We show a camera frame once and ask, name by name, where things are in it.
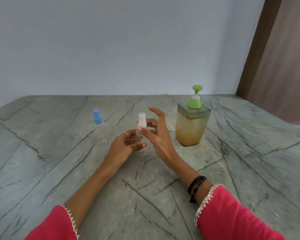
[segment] hand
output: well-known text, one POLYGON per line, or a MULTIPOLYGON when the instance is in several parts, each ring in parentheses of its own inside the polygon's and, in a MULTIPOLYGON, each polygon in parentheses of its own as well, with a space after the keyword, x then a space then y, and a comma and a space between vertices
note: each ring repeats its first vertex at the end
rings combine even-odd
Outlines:
POLYGON ((168 164, 177 157, 178 154, 173 146, 169 130, 166 126, 165 114, 157 108, 150 107, 149 110, 159 116, 159 121, 156 119, 147 119, 147 126, 155 129, 148 130, 147 128, 138 126, 137 130, 149 139, 156 154, 165 164, 168 164))
POLYGON ((103 165, 110 167, 113 174, 116 173, 133 152, 139 151, 147 146, 146 143, 136 144, 135 129, 127 130, 126 133, 128 136, 123 133, 115 138, 102 163, 103 165))

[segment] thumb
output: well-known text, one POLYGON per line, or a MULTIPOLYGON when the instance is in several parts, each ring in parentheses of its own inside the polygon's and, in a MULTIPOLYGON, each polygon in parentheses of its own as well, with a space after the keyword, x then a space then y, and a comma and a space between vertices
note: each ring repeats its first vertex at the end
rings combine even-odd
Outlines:
POLYGON ((156 135, 154 133, 152 133, 150 130, 148 130, 147 128, 144 128, 142 126, 138 126, 137 130, 144 135, 145 137, 147 137, 149 139, 149 141, 151 143, 153 143, 154 138, 156 137, 156 135))
POLYGON ((147 143, 137 143, 129 145, 129 147, 132 149, 133 152, 140 151, 141 149, 145 148, 147 146, 147 143))

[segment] lace trim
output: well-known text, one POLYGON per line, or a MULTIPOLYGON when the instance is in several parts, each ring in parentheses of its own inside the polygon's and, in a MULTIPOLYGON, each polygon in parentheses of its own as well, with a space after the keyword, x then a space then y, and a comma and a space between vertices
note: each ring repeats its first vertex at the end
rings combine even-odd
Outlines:
POLYGON ((77 236, 77 240, 79 240, 80 235, 77 234, 78 230, 76 229, 76 222, 73 220, 73 217, 71 217, 72 213, 70 213, 70 210, 64 205, 61 205, 67 212, 70 217, 70 220, 72 222, 73 231, 75 232, 75 235, 77 236))
POLYGON ((201 203, 201 205, 199 206, 196 214, 195 214, 195 217, 194 217, 194 223, 195 223, 195 226, 197 226, 197 221, 199 219, 199 215, 201 214, 201 211, 204 209, 204 207, 206 207, 206 204, 208 204, 208 200, 211 200, 212 198, 212 194, 213 192, 216 190, 216 188, 218 188, 219 186, 223 186, 223 184, 215 184, 214 186, 212 186, 212 188, 210 189, 208 195, 204 198, 203 202, 201 203))

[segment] blue spray cap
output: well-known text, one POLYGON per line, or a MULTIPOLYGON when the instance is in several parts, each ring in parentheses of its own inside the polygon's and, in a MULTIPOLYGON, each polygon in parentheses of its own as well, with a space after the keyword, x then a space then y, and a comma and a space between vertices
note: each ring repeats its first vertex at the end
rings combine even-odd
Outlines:
POLYGON ((99 125, 103 122, 100 111, 98 109, 93 110, 93 122, 99 125))

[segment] left hand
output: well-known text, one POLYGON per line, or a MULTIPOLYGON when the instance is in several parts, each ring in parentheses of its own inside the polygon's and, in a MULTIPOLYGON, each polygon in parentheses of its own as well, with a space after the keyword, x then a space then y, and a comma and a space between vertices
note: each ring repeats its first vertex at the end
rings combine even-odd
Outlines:
POLYGON ((127 130, 126 133, 115 138, 103 161, 104 165, 112 168, 113 173, 116 173, 133 152, 139 151, 147 146, 146 143, 136 143, 135 129, 127 130))

